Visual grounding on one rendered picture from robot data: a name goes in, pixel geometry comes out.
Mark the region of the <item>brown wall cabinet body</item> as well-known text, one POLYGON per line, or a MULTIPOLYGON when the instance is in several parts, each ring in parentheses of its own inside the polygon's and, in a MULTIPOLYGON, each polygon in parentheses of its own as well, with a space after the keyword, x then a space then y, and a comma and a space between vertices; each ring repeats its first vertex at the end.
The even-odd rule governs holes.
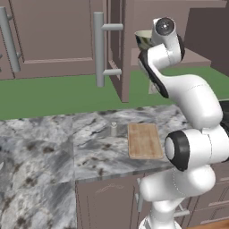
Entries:
MULTIPOLYGON (((137 30, 151 30, 153 19, 168 16, 174 19, 176 31, 184 41, 191 8, 225 8, 225 0, 133 0, 132 35, 137 30)), ((136 38, 131 39, 131 70, 139 70, 139 49, 136 38)), ((185 56, 175 67, 210 66, 211 61, 185 45, 185 56)))

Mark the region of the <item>wooden cutting board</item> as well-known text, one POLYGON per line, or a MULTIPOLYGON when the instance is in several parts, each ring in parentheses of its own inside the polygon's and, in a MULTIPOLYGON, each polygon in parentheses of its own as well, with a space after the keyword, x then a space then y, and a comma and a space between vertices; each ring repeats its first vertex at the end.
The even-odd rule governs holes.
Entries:
POLYGON ((163 157, 157 127, 153 123, 129 123, 128 148, 131 159, 161 159, 163 157))

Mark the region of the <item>brown base cabinet door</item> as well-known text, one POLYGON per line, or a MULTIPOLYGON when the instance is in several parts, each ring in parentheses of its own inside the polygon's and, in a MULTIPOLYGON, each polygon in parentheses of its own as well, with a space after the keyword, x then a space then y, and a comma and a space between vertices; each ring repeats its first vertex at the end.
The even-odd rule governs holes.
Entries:
POLYGON ((140 175, 76 184, 77 229, 137 229, 140 175))

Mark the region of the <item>brown drawer front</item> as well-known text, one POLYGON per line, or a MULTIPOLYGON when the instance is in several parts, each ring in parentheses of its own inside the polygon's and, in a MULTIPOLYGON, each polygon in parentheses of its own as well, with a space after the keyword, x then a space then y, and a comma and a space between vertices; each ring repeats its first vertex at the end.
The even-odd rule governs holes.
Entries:
POLYGON ((211 191, 198 196, 195 210, 229 204, 229 182, 217 183, 211 191))
POLYGON ((194 211, 189 220, 188 227, 215 223, 229 219, 229 206, 206 208, 194 211))

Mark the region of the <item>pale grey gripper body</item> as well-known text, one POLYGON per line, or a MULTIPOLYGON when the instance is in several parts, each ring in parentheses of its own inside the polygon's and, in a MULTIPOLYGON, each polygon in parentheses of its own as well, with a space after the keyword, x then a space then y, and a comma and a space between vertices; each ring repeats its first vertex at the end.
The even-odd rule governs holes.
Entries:
POLYGON ((157 94, 158 93, 158 90, 152 81, 149 82, 148 93, 149 94, 157 94))

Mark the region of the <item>metal bowl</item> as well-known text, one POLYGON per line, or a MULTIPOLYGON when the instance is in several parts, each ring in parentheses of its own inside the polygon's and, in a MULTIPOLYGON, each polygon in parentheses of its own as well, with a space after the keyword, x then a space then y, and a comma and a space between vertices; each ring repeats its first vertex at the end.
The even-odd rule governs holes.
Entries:
POLYGON ((147 50, 154 46, 151 30, 138 30, 134 33, 139 50, 147 50))

